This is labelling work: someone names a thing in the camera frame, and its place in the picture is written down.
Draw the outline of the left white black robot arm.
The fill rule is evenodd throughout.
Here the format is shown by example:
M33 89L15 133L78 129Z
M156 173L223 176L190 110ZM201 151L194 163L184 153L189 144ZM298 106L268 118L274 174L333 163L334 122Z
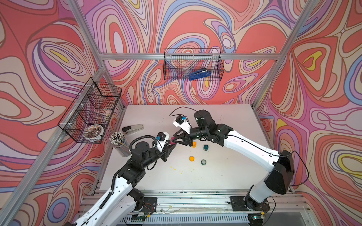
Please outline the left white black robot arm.
M131 158L112 178L110 189L85 214L66 226L115 226L133 211L143 208L144 193L136 185L146 174L146 168L161 159L166 162L176 147L170 140L159 141L146 135L129 145Z

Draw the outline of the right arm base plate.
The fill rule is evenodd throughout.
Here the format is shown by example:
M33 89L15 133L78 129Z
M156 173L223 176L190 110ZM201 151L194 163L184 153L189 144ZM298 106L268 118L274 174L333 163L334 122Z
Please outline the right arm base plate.
M232 206L233 211L258 211L267 213L271 209L267 203L267 199L261 203L257 203L248 196L230 196L228 204Z

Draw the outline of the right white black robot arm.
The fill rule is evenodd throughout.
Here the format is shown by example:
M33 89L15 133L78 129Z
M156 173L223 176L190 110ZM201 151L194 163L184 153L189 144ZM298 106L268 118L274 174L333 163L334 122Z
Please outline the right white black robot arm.
M191 126L185 115L177 114L174 118L173 124L179 128L173 136L174 143L192 146L194 140L210 141L244 155L267 171L265 178L249 189L246 202L259 204L273 194L287 193L295 173L291 152L266 148L226 124L217 124L206 110L194 113L196 127Z

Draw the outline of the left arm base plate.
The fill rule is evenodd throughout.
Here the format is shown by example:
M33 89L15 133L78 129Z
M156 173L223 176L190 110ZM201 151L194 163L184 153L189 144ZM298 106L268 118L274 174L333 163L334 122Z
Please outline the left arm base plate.
M152 213L157 209L157 197L145 197L143 205L139 206L134 212Z

